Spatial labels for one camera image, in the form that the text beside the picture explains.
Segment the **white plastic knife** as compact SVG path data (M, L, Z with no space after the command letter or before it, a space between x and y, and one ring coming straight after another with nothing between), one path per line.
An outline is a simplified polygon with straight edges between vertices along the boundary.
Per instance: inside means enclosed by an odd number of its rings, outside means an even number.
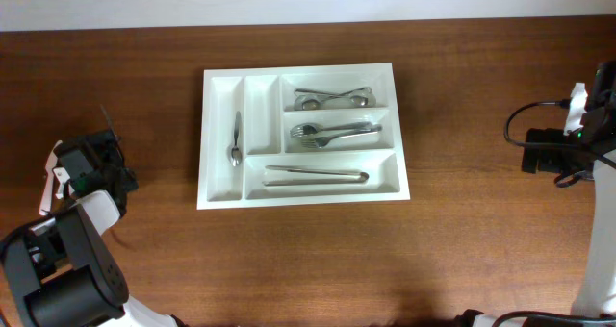
M58 158L54 152L54 150L62 143L61 140L58 140L48 158L44 167L45 170L45 185L44 185L44 189L43 189L43 193L40 199L40 203L39 203L39 207L38 207L38 213L41 216L47 216L50 214L51 212L51 206L52 206L52 188L54 185L54 178L55 175L53 173L53 169L56 167L57 165L57 161Z

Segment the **small metal teaspoon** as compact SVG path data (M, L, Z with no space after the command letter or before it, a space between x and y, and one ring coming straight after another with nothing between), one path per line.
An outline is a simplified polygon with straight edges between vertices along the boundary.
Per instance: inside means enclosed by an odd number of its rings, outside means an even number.
M239 137L241 130L242 115L240 111L236 111L234 128L233 128L233 143L229 152L229 161L233 167L241 165L243 160L243 154L239 146Z
M109 113L107 112L106 108L102 104L100 104L100 109L101 109L101 112L103 113L103 115L105 117L105 120L106 120L108 128L110 129L110 131L112 133L114 133L114 136L116 136L116 131L115 131L115 128L114 128L114 123L113 123L111 117L109 116Z

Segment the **metal tweezers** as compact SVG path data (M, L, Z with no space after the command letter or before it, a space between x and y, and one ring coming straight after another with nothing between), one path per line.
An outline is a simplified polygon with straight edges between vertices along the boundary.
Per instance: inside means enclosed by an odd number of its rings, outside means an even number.
M267 165L266 170L290 173L293 177L266 180L263 182L265 187L364 184L370 179L367 172L357 170L332 170L289 165Z

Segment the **metal fork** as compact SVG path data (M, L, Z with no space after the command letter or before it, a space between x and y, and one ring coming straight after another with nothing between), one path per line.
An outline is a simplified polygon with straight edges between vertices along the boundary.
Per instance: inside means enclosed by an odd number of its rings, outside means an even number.
M339 131L339 130L357 130L371 128L370 122L355 122L334 126L323 126L318 123L302 123L291 128L289 131L291 138L308 137L320 132Z
M370 135L380 132L383 127L378 124L374 125L371 128L364 128L358 130L352 130L344 133L340 133L332 136L324 136L324 137L315 137L315 138L304 138L300 141L300 145L303 148L309 149L323 149L326 147L331 141L339 138L352 138L364 135Z

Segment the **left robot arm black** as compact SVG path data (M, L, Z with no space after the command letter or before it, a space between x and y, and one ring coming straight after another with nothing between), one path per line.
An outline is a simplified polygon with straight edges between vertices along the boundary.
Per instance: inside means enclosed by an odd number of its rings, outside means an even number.
M58 141L47 164L41 217L1 241L1 266L23 325L179 326L129 293L102 236L138 188L116 133Z

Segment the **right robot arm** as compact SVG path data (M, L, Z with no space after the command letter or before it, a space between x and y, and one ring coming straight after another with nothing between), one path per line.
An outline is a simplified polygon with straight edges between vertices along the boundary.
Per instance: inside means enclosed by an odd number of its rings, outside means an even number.
M562 129L510 136L513 119L534 107L568 111ZM578 83L567 99L539 101L514 111L503 125L506 142L524 149L521 170L554 173L554 185L568 188L580 181L594 184L595 211L584 279L568 314L515 311L493 316L467 310L455 326L613 326L615 324L615 62L600 63L590 91Z

